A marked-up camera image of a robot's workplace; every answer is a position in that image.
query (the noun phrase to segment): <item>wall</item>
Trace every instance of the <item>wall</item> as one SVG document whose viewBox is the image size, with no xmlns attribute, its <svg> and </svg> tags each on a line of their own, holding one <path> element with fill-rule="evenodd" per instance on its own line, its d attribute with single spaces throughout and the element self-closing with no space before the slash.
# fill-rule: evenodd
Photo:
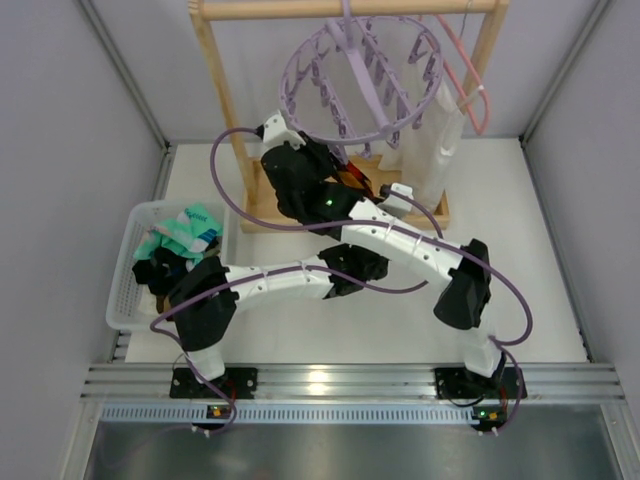
<svg viewBox="0 0 640 480">
<path fill-rule="evenodd" d="M 0 4 L 0 478 L 50 478 L 160 150 L 70 0 Z"/>
<path fill-rule="evenodd" d="M 530 144 L 534 175 L 599 360 L 640 424 L 640 2 L 618 0 Z"/>
<path fill-rule="evenodd" d="M 94 2 L 165 136 L 173 141 L 208 141 L 224 129 L 186 1 Z M 485 76 L 494 112 L 489 134 L 517 136 L 524 131 L 594 3 L 594 0 L 512 0 Z M 452 25 L 459 31 L 462 16 L 454 17 Z M 468 18 L 464 40 L 469 50 L 481 20 L 478 15 Z M 279 108 L 277 84 L 287 59 L 321 25 L 319 19 L 214 25 L 242 124 L 255 125 Z M 451 52 L 445 37 L 439 38 L 445 45 L 445 53 Z M 455 57 L 449 53 L 447 58 Z"/>
</svg>

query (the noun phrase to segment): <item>clothing pile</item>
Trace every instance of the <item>clothing pile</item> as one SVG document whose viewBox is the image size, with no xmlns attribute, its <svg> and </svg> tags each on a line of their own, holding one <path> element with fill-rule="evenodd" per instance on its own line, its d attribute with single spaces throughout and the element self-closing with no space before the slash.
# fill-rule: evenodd
<svg viewBox="0 0 640 480">
<path fill-rule="evenodd" d="M 202 261 L 220 253 L 222 225 L 196 203 L 153 225 L 133 254 L 136 282 L 146 285 L 138 310 L 156 315 L 169 310 L 169 292 Z"/>
</svg>

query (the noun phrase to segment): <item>wooden base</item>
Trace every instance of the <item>wooden base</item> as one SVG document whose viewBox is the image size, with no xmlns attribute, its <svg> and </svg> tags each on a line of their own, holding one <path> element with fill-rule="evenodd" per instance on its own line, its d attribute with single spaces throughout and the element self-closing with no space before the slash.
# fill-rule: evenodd
<svg viewBox="0 0 640 480">
<path fill-rule="evenodd" d="M 393 182 L 400 181 L 399 171 L 378 170 L 380 158 L 380 156 L 375 156 L 371 161 L 368 161 L 360 157 L 351 157 L 351 161 L 371 179 L 374 192 L 378 192 L 380 186 L 383 184 L 391 184 Z M 252 165 L 257 182 L 257 203 L 250 203 L 247 195 L 245 194 L 245 211 L 265 222 L 277 223 L 279 225 L 298 225 L 298 222 L 283 216 L 278 211 L 276 196 L 267 176 L 262 170 L 260 162 L 254 161 L 252 162 Z M 442 195 L 442 201 L 440 202 L 440 205 L 438 205 L 434 215 L 443 229 L 449 226 L 449 204 L 447 203 L 446 193 Z M 409 214 L 403 220 L 421 230 L 433 230 L 433 226 L 429 219 L 422 214 Z M 278 230 L 260 227 L 245 219 L 241 220 L 240 225 L 242 231 L 245 233 L 282 233 Z"/>
</svg>

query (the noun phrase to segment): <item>wooden rack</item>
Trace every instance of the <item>wooden rack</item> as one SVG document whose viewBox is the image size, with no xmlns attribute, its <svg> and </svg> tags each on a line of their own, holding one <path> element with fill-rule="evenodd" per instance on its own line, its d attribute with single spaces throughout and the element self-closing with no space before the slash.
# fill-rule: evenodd
<svg viewBox="0 0 640 480">
<path fill-rule="evenodd" d="M 482 76 L 507 13 L 509 0 L 351 0 L 350 5 L 353 16 L 483 13 L 484 21 L 471 56 L 471 62 Z M 234 1 L 231 3 L 205 3 L 204 0 L 189 0 L 189 15 L 218 92 L 227 128 L 240 125 L 211 22 L 339 17 L 342 14 L 341 0 Z M 464 91 L 469 94 L 476 87 L 472 76 L 467 74 L 463 83 Z M 286 218 L 278 212 L 273 189 L 260 167 L 260 163 L 256 161 L 257 159 L 248 156 L 242 136 L 240 134 L 232 135 L 231 145 L 245 185 L 245 211 L 267 222 L 281 225 L 295 224 L 294 220 Z M 372 161 L 352 158 L 352 161 L 371 179 L 374 191 L 377 191 L 384 183 L 393 183 L 400 179 L 399 171 L 382 171 L 377 168 L 379 157 Z M 435 216 L 443 228 L 449 225 L 446 193 L 442 196 Z M 405 220 L 421 229 L 432 228 L 429 220 L 422 215 L 408 215 Z M 273 231 L 258 227 L 244 219 L 241 225 L 245 232 Z"/>
</svg>

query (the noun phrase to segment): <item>gray floor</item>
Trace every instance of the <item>gray floor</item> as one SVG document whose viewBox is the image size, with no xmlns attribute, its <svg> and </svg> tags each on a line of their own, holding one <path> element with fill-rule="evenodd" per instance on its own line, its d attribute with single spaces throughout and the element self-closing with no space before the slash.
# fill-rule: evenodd
<svg viewBox="0 0 640 480">
<path fill-rule="evenodd" d="M 239 425 L 210 440 L 173 430 L 128 455 L 163 427 L 102 425 L 87 478 L 621 478 L 598 407 L 524 407 L 498 438 L 474 436 L 467 427 Z M 124 456 L 118 469 L 104 466 Z"/>
</svg>

